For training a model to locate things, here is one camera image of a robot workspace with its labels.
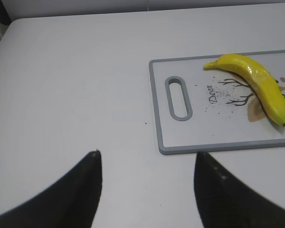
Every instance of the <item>cutting board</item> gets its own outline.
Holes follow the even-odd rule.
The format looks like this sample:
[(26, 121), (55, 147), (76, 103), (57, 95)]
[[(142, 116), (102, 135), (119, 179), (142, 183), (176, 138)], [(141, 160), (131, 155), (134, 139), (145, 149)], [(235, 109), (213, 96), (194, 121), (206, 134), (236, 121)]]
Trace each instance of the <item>cutting board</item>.
[[(262, 64), (285, 95), (285, 50), (240, 54)], [(149, 62), (161, 153), (285, 146), (285, 127), (268, 119), (258, 98), (241, 77), (225, 71), (203, 70), (205, 63), (219, 56)]]

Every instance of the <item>table surface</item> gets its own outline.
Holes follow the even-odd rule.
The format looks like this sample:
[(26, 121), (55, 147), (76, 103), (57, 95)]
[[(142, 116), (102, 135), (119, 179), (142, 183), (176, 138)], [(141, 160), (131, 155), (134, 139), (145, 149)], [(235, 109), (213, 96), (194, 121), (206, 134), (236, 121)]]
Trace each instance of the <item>table surface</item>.
[[(94, 228), (201, 228), (196, 155), (159, 153), (148, 62), (280, 49), (285, 3), (13, 22), (0, 43), (0, 213), (100, 149)], [(212, 155), (285, 208), (285, 147)]]

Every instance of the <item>deer illustration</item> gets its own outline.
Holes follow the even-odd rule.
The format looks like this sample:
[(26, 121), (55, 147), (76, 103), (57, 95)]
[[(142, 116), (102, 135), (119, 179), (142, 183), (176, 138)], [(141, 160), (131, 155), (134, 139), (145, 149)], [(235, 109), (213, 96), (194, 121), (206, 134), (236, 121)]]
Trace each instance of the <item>deer illustration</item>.
[[(232, 74), (236, 79), (234, 78), (228, 78), (225, 79), (223, 82), (219, 82), (221, 84), (227, 85), (227, 84), (237, 84), (235, 87), (239, 87), (239, 86), (244, 86), (247, 88), (250, 88), (250, 86), (238, 75), (236, 74)], [(281, 92), (285, 90), (285, 87), (283, 86), (279, 86)], [(266, 117), (266, 114), (264, 112), (264, 109), (259, 101), (259, 99), (257, 98), (257, 96), (255, 95), (255, 93), (253, 92), (253, 90), (251, 90), (251, 93), (247, 96), (240, 96), (241, 99), (238, 100), (229, 100), (226, 104), (233, 104), (234, 106), (244, 106), (248, 103), (248, 107), (247, 107), (247, 111), (248, 111), (248, 120), (250, 122), (254, 122), (254, 121), (258, 121), (261, 120), (263, 118)]]

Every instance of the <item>banana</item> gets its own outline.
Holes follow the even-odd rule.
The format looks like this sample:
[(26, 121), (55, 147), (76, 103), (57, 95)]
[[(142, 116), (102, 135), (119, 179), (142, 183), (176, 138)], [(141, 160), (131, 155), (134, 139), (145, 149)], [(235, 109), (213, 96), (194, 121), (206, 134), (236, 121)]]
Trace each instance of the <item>banana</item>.
[(247, 56), (226, 54), (215, 62), (206, 63), (203, 68), (218, 68), (243, 77), (256, 93), (268, 117), (278, 125), (285, 126), (285, 98), (276, 80), (261, 64)]

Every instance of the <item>gray cutting board rim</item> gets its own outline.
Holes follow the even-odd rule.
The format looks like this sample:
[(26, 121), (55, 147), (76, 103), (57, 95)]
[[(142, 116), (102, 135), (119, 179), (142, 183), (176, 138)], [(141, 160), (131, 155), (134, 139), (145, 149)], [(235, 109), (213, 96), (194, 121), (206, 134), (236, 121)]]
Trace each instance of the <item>gray cutting board rim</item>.
[[(265, 55), (265, 54), (276, 54), (276, 53), (285, 53), (285, 50), (247, 52), (247, 53), (239, 53), (239, 54), (241, 55)], [(152, 100), (153, 100), (153, 107), (154, 107), (154, 114), (155, 114), (157, 141), (158, 141), (159, 151), (162, 154), (170, 155), (170, 154), (182, 154), (182, 153), (194, 153), (194, 152), (214, 152), (214, 151), (228, 151), (228, 150), (285, 146), (285, 138), (256, 140), (256, 141), (242, 141), (242, 142), (177, 145), (177, 146), (165, 146), (164, 145), (161, 118), (160, 118), (160, 110), (159, 110), (159, 105), (158, 105), (157, 87), (156, 87), (155, 78), (154, 78), (154, 69), (153, 69), (154, 64), (163, 63), (163, 62), (184, 61), (184, 60), (218, 58), (220, 56), (221, 55), (156, 59), (156, 60), (151, 60), (149, 62), (150, 81), (151, 81), (151, 88), (152, 88)]]

